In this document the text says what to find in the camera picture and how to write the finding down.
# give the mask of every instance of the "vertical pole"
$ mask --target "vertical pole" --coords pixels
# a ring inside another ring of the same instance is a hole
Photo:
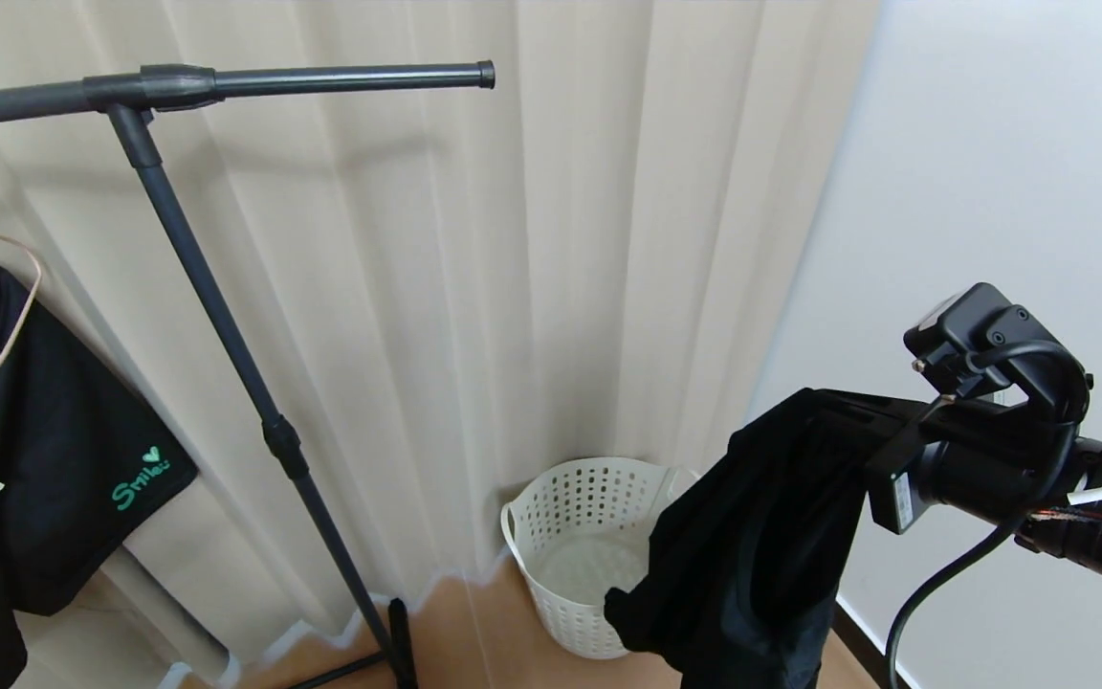
[[[176,251],[181,266],[193,283],[193,291],[198,294],[198,301],[202,302],[206,316],[210,319],[215,333],[223,342],[233,367],[236,368],[236,374],[240,376],[246,392],[249,392],[250,400],[253,401],[255,409],[258,409],[258,415],[262,419],[262,437],[266,439],[266,444],[271,449],[271,454],[279,459],[288,478],[292,480],[296,492],[301,494],[301,500],[305,503],[309,516],[317,526],[317,532],[323,537],[325,548],[329,550],[337,571],[343,577],[346,588],[350,590],[352,598],[355,599],[355,605],[359,606],[359,614],[364,615],[364,622],[380,646],[380,653],[385,655],[389,667],[393,668],[398,685],[414,686],[414,668],[408,664],[410,654],[398,653],[392,638],[381,624],[368,589],[365,588],[364,580],[359,579],[359,571],[355,569],[355,562],[352,562],[352,556],[343,543],[343,537],[334,526],[317,485],[309,473],[309,462],[301,452],[301,438],[296,435],[296,429],[292,423],[279,413],[271,398],[271,391],[266,387],[266,380],[262,380],[262,374],[258,372],[258,365],[253,363],[253,356],[245,344],[240,329],[236,327],[236,320],[233,319],[231,311],[228,311],[228,303],[224,301],[224,295],[215,283],[210,266],[203,257],[197,240],[193,238],[190,223],[181,209],[175,192],[172,191],[172,183],[164,174],[163,161],[155,147],[155,140],[148,131],[150,112],[139,112],[126,105],[109,105],[106,112],[112,122],[112,129],[118,132],[121,148],[126,150],[130,164],[139,173],[139,180],[164,226],[172,249]]]

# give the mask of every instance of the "dark baseboard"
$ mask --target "dark baseboard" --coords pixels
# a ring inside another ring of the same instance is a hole
[[[866,668],[866,675],[874,678],[875,683],[882,686],[883,689],[890,689],[887,681],[887,656],[883,654],[883,649],[869,640],[869,636],[866,636],[866,633],[857,627],[857,623],[853,622],[852,616],[849,616],[849,613],[845,613],[840,605],[836,605],[835,613],[832,614],[831,631],[836,633],[845,646],[849,646],[849,653],[852,653],[853,657],[857,658],[857,663]],[[899,677],[901,688],[907,686],[904,676],[897,675],[897,677]]]

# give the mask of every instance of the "curtain fold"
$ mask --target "curtain fold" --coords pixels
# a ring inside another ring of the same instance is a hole
[[[557,462],[721,456],[876,9],[0,3],[0,87],[156,62],[495,61],[495,90],[152,123],[368,588],[417,599],[486,571],[499,505]],[[241,661],[300,620],[342,631],[354,603],[104,117],[1,123],[0,233],[44,255],[47,304],[198,462],[131,556]]]

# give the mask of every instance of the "black garment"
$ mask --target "black garment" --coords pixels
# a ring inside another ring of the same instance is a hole
[[[0,267],[0,352],[26,295]],[[0,686],[25,666],[12,607],[61,611],[195,475],[154,411],[34,302],[0,370]]]
[[[813,689],[865,500],[857,454],[832,446],[802,389],[730,438],[725,457],[649,538],[649,573],[606,594],[633,650],[682,687]]]

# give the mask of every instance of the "white laundry basket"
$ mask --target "white laundry basket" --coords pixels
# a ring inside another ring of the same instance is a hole
[[[628,653],[603,615],[606,592],[630,591],[649,566],[649,535],[681,494],[678,467],[626,457],[573,460],[543,472],[499,513],[504,540],[542,625],[573,654]]]

